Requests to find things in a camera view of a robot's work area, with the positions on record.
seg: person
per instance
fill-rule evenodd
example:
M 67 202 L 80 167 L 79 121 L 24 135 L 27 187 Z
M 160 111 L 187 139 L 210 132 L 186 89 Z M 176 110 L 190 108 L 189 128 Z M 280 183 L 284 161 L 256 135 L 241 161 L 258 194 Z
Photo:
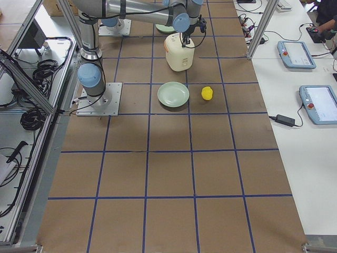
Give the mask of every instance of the person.
M 334 29 L 336 24 L 335 19 L 337 19 L 336 0 L 321 0 L 317 7 L 317 13 L 316 22 L 319 24 L 317 30 L 320 33 Z

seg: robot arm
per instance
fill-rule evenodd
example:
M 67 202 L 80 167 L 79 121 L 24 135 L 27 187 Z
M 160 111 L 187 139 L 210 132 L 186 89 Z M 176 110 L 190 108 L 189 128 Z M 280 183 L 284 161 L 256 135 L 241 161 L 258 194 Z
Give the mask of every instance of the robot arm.
M 78 8 L 83 58 L 92 61 L 101 58 L 98 48 L 98 19 L 118 17 L 142 22 L 172 26 L 183 33 L 183 45 L 190 43 L 196 26 L 205 27 L 200 17 L 203 0 L 164 0 L 163 5 L 140 0 L 73 0 Z

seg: metal mounting plate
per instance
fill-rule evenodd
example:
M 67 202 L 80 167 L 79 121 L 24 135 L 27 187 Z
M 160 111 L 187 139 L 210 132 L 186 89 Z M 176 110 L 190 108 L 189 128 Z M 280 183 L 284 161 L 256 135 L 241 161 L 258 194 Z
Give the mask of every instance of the metal mounting plate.
M 78 104 L 79 109 L 76 111 L 77 116 L 118 116 L 118 110 L 120 108 L 120 100 L 122 93 L 122 83 L 106 83 L 106 92 L 111 92 L 112 100 L 110 104 L 101 109 L 93 108 L 92 106 L 88 106 L 89 102 L 87 99 L 80 100 Z M 86 92 L 83 89 L 81 96 L 86 96 Z
M 129 36 L 131 30 L 131 20 L 124 20 L 124 27 L 120 30 L 110 31 L 106 26 L 101 26 L 98 30 L 100 37 L 121 37 Z

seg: black cord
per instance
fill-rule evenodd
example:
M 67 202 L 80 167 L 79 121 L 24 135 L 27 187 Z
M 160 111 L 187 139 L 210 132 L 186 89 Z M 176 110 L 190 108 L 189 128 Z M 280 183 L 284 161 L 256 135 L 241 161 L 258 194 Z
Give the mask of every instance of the black cord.
M 151 11 L 151 12 L 128 12 L 128 13 L 125 13 L 125 15 L 145 15 L 145 14 L 153 14 L 153 13 L 157 13 L 157 12 L 161 12 L 161 11 L 164 11 L 166 9 L 169 9 L 170 7 L 174 7 L 176 5 L 173 5 L 173 6 L 168 6 L 168 7 L 165 7 L 165 8 L 162 8 L 162 9 L 158 9 L 156 11 Z M 106 19 L 109 19 L 109 18 L 114 18 L 114 17 L 120 17 L 120 14 L 116 14 L 114 16 L 110 16 L 110 17 L 91 17 L 89 16 L 88 14 L 82 12 L 82 15 L 86 18 L 89 18 L 89 20 L 106 20 Z
M 252 9 L 252 10 L 250 10 L 250 11 L 247 10 L 247 9 L 245 9 L 245 8 L 243 8 L 243 7 L 240 5 L 240 3 L 238 3 L 238 2 L 237 2 L 237 5 L 241 8 L 241 9 L 236 9 L 237 11 L 240 11 L 240 12 L 249 12 L 249 13 L 252 13 L 252 14 L 263 14 L 263 12 L 253 12 L 253 11 L 255 11 L 255 10 L 261 8 L 261 6 L 262 6 L 262 0 L 260 0 L 260 5 L 259 5 L 258 8 Z
M 301 119 L 301 125 L 295 125 L 295 127 L 301 127 L 303 126 L 303 119 L 302 117 L 300 116 L 300 110 L 304 107 L 304 104 L 302 103 L 301 107 L 297 110 L 297 114 L 299 115 L 300 119 Z
M 29 79 L 29 81 L 31 82 L 32 85 L 34 85 L 34 81 L 32 80 L 32 78 L 27 75 L 27 73 L 22 69 L 22 67 L 20 66 L 20 64 L 12 57 L 10 56 L 9 54 L 7 54 L 7 52 L 3 51 L 1 48 L 0 48 L 0 54 L 2 54 L 7 60 L 9 60 L 10 62 L 12 62 L 14 65 L 17 66 L 17 68 L 19 69 L 19 71 L 27 78 Z
M 184 46 L 184 47 L 185 47 L 185 48 L 191 48 L 191 49 L 197 48 L 198 46 L 200 46 L 200 45 L 204 42 L 205 38 L 206 38 L 206 30 L 205 30 L 205 33 L 204 33 L 203 38 L 201 39 L 200 43 L 199 43 L 197 46 L 194 46 L 194 47 Z M 181 33 L 179 34 L 179 39 L 180 39 L 180 43 L 181 43 L 182 46 L 183 46 L 184 44 L 183 44 L 183 41 L 181 40 Z
M 15 104 L 16 101 L 17 101 L 17 95 L 13 95 L 13 98 L 12 98 L 11 101 L 9 101 L 9 102 L 6 103 L 6 104 L 0 104 L 0 107 L 8 107 L 8 106 L 10 106 L 10 105 Z
M 312 23 L 305 23 L 305 24 L 302 24 L 302 25 L 299 26 L 299 31 L 300 31 L 301 35 L 300 35 L 300 37 L 299 37 L 297 40 L 290 40 L 290 39 L 284 38 L 281 34 L 275 32 L 275 31 L 264 31 L 264 32 L 268 32 L 268 33 L 276 33 L 279 37 L 281 37 L 281 38 L 284 39 L 285 41 L 299 41 L 299 40 L 301 39 L 302 35 L 303 35 L 303 33 L 302 33 L 302 31 L 301 31 L 301 27 L 302 27 L 303 25 L 308 25 L 308 24 L 312 24 Z
M 324 54 L 311 55 L 311 57 L 323 56 L 323 55 L 327 55 L 327 54 L 331 54 L 331 52 L 324 53 Z
M 40 108 L 32 108 L 22 114 L 20 124 L 25 130 L 35 131 L 43 126 L 46 114 Z
M 30 164 L 30 162 L 31 162 L 31 160 L 32 160 L 32 157 L 33 157 L 33 152 L 34 152 L 34 149 L 35 149 L 35 146 L 36 146 L 37 139 L 38 139 L 39 135 L 41 134 L 41 132 L 42 132 L 42 128 L 40 128 L 40 130 L 39 130 L 39 132 L 38 132 L 36 138 L 34 138 L 34 143 L 33 143 L 33 145 L 32 145 L 32 149 L 31 149 L 31 151 L 30 151 L 30 153 L 29 153 L 29 158 L 28 158 L 27 164 L 26 164 L 24 170 L 22 171 L 22 174 L 21 174 L 21 177 L 20 177 L 20 181 L 19 181 L 19 185 L 18 185 L 18 187 L 16 188 L 16 194 L 15 194 L 15 197 L 14 197 L 12 203 L 8 205 L 8 207 L 7 207 L 6 210 L 0 211 L 0 218 L 2 218 L 2 217 L 4 217 L 4 216 L 6 216 L 7 214 L 9 214 L 10 211 L 13 209 L 13 207 L 14 207 L 15 204 L 16 204 L 17 198 L 18 198 L 18 196 L 19 196 L 19 193 L 20 193 L 20 191 L 21 191 L 22 185 L 23 185 L 23 183 L 24 183 L 24 180 L 25 180 L 25 177 L 26 177 L 26 174 L 27 174 L 27 170 L 28 170 L 28 168 L 29 168 L 29 164 Z
M 21 59 L 16 58 L 16 57 L 14 57 L 14 59 L 17 60 L 17 61 L 25 62 L 25 63 L 29 63 L 29 64 L 36 64 L 36 63 L 38 63 L 38 61 L 36 61 L 36 62 L 28 62 L 28 61 L 24 61 L 24 60 L 21 60 Z
M 77 99 L 74 99 L 73 101 L 72 101 L 72 104 L 76 104 L 76 100 L 82 100 L 82 99 L 86 99 L 87 98 L 87 96 L 80 96 L 80 97 L 78 97 Z
M 58 62 L 56 60 L 47 59 L 39 62 L 37 69 L 33 72 L 35 85 L 46 98 L 50 97 L 52 89 L 52 83 L 48 78 L 52 78 L 57 68 Z

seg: blue tape line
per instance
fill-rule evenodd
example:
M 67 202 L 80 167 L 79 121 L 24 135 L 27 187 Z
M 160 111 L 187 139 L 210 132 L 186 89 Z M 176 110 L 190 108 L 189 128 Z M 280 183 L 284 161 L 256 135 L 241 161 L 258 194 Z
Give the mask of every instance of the blue tape line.
M 279 151 L 278 148 L 270 149 L 210 149 L 210 150 L 193 150 L 196 152 L 230 152 L 230 151 Z M 153 151 L 132 151 L 132 150 L 105 150 L 105 153 L 189 153 L 190 150 L 153 150 Z M 86 151 L 75 150 L 75 151 L 61 151 L 61 153 L 87 153 Z
M 189 87 L 187 70 L 185 71 L 186 86 Z M 194 158 L 193 158 L 193 144 L 192 144 L 192 122 L 191 122 L 191 107 L 190 101 L 187 103 L 187 111 L 189 116 L 189 134 L 190 134 L 190 149 L 191 149 L 191 168 L 192 168 L 192 183 L 193 183 L 193 204 L 194 204 L 194 219 L 195 219 L 195 237 L 197 252 L 200 253 L 200 239 L 199 239 L 199 226 L 198 226 L 198 214 L 196 203 L 196 187 L 195 187 L 195 173 L 194 173 Z
M 97 202 L 98 202 L 98 195 L 100 193 L 101 178 L 102 178 L 103 165 L 104 165 L 105 149 L 106 149 L 107 137 L 108 137 L 108 134 L 109 134 L 110 121 L 111 121 L 111 117 L 109 117 L 109 120 L 108 120 L 108 123 L 107 123 L 106 132 L 105 132 L 105 140 L 104 140 L 104 146 L 103 146 L 101 168 L 100 168 L 100 174 L 98 176 L 98 183 L 97 183 L 97 189 L 96 189 L 95 204 L 94 204 L 93 216 L 92 216 L 91 225 L 90 225 L 88 245 L 87 245 L 87 248 L 86 248 L 86 252 L 87 253 L 89 253 L 89 251 L 90 251 L 91 239 L 92 239 L 92 234 L 93 234 L 93 228 L 94 228 L 94 222 L 95 222 L 95 216 L 96 216 L 96 208 L 97 208 Z
M 212 34 L 214 35 L 213 22 L 212 22 L 212 18 L 211 18 L 211 13 L 210 13 L 210 7 L 209 7 L 208 0 L 207 0 L 207 7 L 208 7 L 208 11 L 209 11 L 210 23 L 211 23 L 212 32 L 213 32 Z M 217 50 L 216 39 L 215 39 L 214 36 L 213 36 L 213 40 L 214 40 L 214 44 L 215 44 L 216 54 L 217 54 L 217 56 L 219 56 L 218 50 Z M 221 65 L 220 65 L 220 59 L 217 59 L 217 62 L 218 62 L 218 65 L 219 65 L 219 71 L 220 71 L 221 81 L 223 83 L 223 90 L 224 90 L 224 95 L 225 95 L 226 108 L 227 108 L 227 111 L 230 112 L 229 106 L 228 106 L 228 102 L 227 102 L 227 96 L 226 96 L 226 90 L 225 90 L 225 85 L 224 85 L 224 80 L 223 80 Z M 244 196 L 244 187 L 243 187 L 242 176 L 241 176 L 241 172 L 240 172 L 239 159 L 237 157 L 237 150 L 236 150 L 236 145 L 235 145 L 235 138 L 234 138 L 234 132 L 233 132 L 233 126 L 232 126 L 232 121 L 231 121 L 231 115 L 230 114 L 228 115 L 228 119 L 229 119 L 229 124 L 230 124 L 230 129 L 231 129 L 231 135 L 232 135 L 232 140 L 233 140 L 233 145 L 234 145 L 234 153 L 235 153 L 235 159 L 236 159 L 236 164 L 237 164 L 237 171 L 239 173 L 239 178 L 240 178 L 240 185 L 241 185 L 241 190 L 242 190 L 242 195 L 243 195 L 243 202 L 244 202 L 244 207 L 245 207 L 245 213 L 246 213 L 246 219 L 247 219 L 247 225 L 248 225 L 249 235 L 250 235 L 250 238 L 251 238 L 251 244 L 252 244 L 253 253 L 256 253 L 255 245 L 254 245 L 254 238 L 253 238 L 253 234 L 252 234 L 252 228 L 251 228 L 250 219 L 249 219 L 249 213 L 248 213 L 248 209 L 247 209 L 246 199 L 245 199 L 245 196 Z
M 152 36 L 154 36 L 154 26 L 152 27 Z M 150 150 L 150 123 L 151 123 L 151 97 L 152 97 L 152 76 L 153 76 L 153 55 L 154 55 L 154 38 L 152 38 L 152 59 L 151 59 L 151 75 L 150 75 L 150 99 L 148 101 L 148 121 L 147 121 L 147 144 L 146 144 L 146 171 L 145 171 L 145 199 L 144 199 L 144 218 L 143 218 L 143 243 L 142 253 L 145 253 L 146 243 L 146 214 L 147 214 L 147 183 L 148 183 L 148 155 Z
M 90 200 L 90 199 L 228 199 L 228 198 L 283 198 L 292 197 L 291 193 L 284 194 L 247 194 L 247 195 L 194 195 L 194 196 L 89 196 L 89 197 L 49 197 L 48 200 Z

